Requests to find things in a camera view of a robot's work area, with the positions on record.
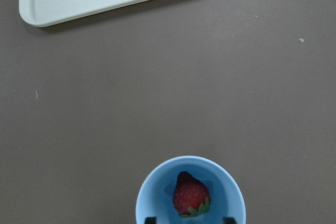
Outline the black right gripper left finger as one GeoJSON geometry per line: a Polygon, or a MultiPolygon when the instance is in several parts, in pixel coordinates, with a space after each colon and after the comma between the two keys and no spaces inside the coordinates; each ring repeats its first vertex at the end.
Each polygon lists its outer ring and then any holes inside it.
{"type": "Polygon", "coordinates": [[[157,224],[157,217],[156,216],[154,216],[154,217],[146,217],[144,223],[145,224],[157,224]]]}

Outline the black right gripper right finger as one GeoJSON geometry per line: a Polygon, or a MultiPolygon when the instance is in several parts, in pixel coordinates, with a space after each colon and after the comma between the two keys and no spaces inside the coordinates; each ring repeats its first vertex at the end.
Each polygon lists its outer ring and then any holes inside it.
{"type": "Polygon", "coordinates": [[[234,217],[224,217],[223,224],[236,224],[236,220],[234,217]]]}

